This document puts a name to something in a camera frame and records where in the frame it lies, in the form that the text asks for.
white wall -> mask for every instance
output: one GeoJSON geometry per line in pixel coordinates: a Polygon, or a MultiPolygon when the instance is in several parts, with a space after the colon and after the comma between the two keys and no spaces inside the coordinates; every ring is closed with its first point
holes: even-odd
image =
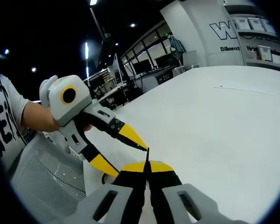
{"type": "Polygon", "coordinates": [[[222,3],[214,0],[175,1],[161,13],[186,50],[197,51],[201,66],[244,65],[240,50],[221,50],[221,47],[239,47],[222,3]]]}
{"type": "Polygon", "coordinates": [[[161,10],[161,14],[175,38],[183,43],[186,51],[196,50],[199,63],[201,66],[205,66],[204,46],[181,3],[179,1],[172,2],[161,10]]]}

white t-shirt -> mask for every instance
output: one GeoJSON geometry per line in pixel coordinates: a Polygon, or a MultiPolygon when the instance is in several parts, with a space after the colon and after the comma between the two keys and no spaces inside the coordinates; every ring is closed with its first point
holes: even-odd
{"type": "Polygon", "coordinates": [[[6,171],[26,145],[19,129],[27,102],[11,81],[0,75],[0,156],[6,171]]]}

computer monitor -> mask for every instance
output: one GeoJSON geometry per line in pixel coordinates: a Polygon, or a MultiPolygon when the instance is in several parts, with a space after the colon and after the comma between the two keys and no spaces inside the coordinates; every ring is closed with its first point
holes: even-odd
{"type": "Polygon", "coordinates": [[[136,74],[142,72],[150,72],[152,70],[149,60],[144,60],[138,63],[133,64],[136,74]]]}
{"type": "Polygon", "coordinates": [[[120,69],[119,69],[117,54],[115,54],[115,56],[114,56],[112,68],[113,68],[113,72],[114,72],[117,84],[122,83],[122,76],[121,76],[120,69]]]}
{"type": "Polygon", "coordinates": [[[159,69],[160,68],[166,68],[167,66],[175,66],[175,65],[180,66],[179,62],[172,55],[172,53],[163,55],[159,58],[156,58],[155,62],[157,63],[159,69]]]}

white counter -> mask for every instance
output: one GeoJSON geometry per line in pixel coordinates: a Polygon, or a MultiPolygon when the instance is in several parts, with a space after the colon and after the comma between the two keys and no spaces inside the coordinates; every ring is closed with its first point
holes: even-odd
{"type": "MultiPolygon", "coordinates": [[[[150,160],[172,166],[227,217],[256,223],[280,195],[280,72],[192,69],[116,113],[150,147],[150,160]]],[[[118,169],[145,160],[96,128],[86,136],[118,169]]],[[[84,175],[89,195],[101,174],[86,162],[84,175]]]]}

gray plastic housing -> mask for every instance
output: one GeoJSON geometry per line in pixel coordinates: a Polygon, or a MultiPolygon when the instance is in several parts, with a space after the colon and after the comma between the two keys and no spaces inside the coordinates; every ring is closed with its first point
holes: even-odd
{"type": "MultiPolygon", "coordinates": [[[[132,188],[105,184],[80,201],[77,211],[73,215],[63,220],[52,221],[50,224],[99,224],[100,217],[97,214],[100,212],[102,215],[108,212],[104,224],[120,224],[132,190],[132,188]]],[[[163,192],[169,203],[175,224],[192,224],[193,222],[188,215],[189,210],[189,213],[194,212],[198,216],[197,224],[248,224],[240,220],[233,221],[222,215],[218,210],[217,203],[191,184],[164,188],[163,192]],[[184,200],[189,202],[191,209],[186,209],[184,200]]]]}

